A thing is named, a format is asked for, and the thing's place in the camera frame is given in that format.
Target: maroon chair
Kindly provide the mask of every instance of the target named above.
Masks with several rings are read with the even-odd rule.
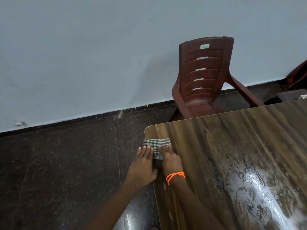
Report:
[[[263,102],[229,72],[234,39],[207,37],[179,45],[179,74],[172,90],[178,105],[171,121],[224,112],[213,106],[226,82],[233,86],[251,107]]]

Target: orange bracelet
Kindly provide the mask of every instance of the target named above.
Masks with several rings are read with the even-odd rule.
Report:
[[[169,181],[175,176],[175,175],[179,175],[179,176],[183,176],[185,178],[185,173],[184,172],[178,172],[178,173],[173,173],[173,174],[170,174],[166,177],[166,181],[167,181],[167,184],[169,185]]]

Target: granite floor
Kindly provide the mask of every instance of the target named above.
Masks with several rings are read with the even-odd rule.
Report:
[[[252,87],[263,101],[278,83]],[[237,93],[214,104],[248,108]],[[175,104],[67,123],[0,138],[0,229],[72,229],[103,205],[124,181],[144,129],[167,122]],[[114,229],[159,227],[153,185],[133,198]]]

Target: forearm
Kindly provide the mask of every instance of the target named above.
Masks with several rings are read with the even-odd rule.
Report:
[[[225,229],[201,204],[182,176],[174,176],[170,181],[170,185],[176,194],[182,212],[191,229]]]
[[[136,193],[137,188],[133,183],[125,181],[116,194],[81,229],[112,230]]]

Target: person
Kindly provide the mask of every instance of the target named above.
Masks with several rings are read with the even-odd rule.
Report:
[[[91,217],[81,229],[112,230],[133,196],[145,185],[154,181],[158,171],[152,169],[153,148],[139,147],[134,161],[131,163],[127,177],[116,194]],[[163,172],[169,174],[182,172],[180,156],[175,154],[172,145],[159,148],[163,157]],[[183,176],[175,175],[169,181],[179,201],[189,229],[224,229],[218,220],[200,203],[188,187]]]

